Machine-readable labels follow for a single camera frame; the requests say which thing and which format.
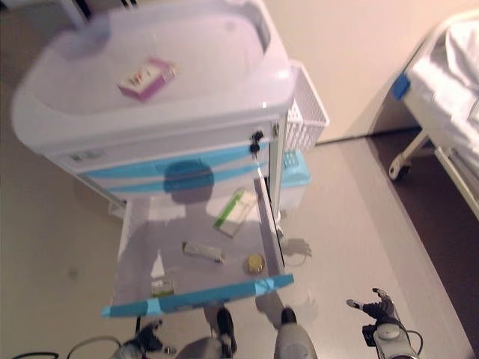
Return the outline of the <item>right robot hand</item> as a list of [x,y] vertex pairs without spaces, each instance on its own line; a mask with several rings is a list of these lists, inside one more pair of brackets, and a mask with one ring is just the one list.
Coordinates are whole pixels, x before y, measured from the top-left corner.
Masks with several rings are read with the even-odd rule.
[[397,320],[397,312],[395,310],[394,302],[392,301],[391,296],[384,289],[377,287],[374,287],[372,292],[377,294],[379,301],[362,303],[354,299],[347,299],[347,306],[366,313],[369,317],[375,319],[377,322],[383,323],[390,319]]

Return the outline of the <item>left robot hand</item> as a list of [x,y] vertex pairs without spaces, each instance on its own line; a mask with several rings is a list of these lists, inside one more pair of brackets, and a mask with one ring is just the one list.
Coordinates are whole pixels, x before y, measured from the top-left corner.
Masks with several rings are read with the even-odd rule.
[[159,352],[165,355],[174,356],[177,349],[167,345],[157,335],[158,329],[163,325],[161,319],[155,319],[138,330],[135,336],[129,341],[140,353],[140,358],[146,358],[148,353]]

